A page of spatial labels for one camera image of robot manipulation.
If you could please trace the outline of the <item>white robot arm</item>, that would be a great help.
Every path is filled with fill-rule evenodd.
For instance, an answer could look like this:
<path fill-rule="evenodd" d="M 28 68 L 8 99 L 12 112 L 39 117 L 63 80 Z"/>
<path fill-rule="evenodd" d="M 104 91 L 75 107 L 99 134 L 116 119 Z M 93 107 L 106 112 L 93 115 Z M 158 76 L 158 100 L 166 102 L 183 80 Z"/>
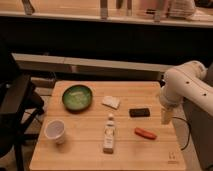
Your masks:
<path fill-rule="evenodd" d="M 159 92 L 162 124 L 170 123 L 173 110 L 184 98 L 213 115 L 213 87 L 203 81 L 206 74 L 206 67 L 196 60 L 173 66 L 164 73 L 165 85 Z"/>

